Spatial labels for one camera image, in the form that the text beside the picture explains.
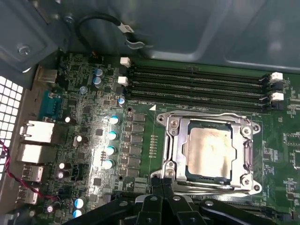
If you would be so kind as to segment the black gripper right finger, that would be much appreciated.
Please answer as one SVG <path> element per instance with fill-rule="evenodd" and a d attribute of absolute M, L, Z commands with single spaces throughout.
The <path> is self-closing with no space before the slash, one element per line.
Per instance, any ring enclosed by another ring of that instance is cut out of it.
<path fill-rule="evenodd" d="M 291 222 L 292 215 L 268 207 L 227 204 L 216 199 L 194 202 L 175 194 L 171 178 L 163 179 L 164 199 L 180 225 L 276 225 Z"/>

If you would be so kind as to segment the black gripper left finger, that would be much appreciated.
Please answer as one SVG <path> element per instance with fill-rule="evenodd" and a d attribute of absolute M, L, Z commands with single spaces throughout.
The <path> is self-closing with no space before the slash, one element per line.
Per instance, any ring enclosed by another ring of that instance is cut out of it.
<path fill-rule="evenodd" d="M 133 202 L 115 199 L 79 217 L 66 225 L 160 225 L 163 207 L 162 179 L 151 179 L 151 194 L 140 195 Z"/>

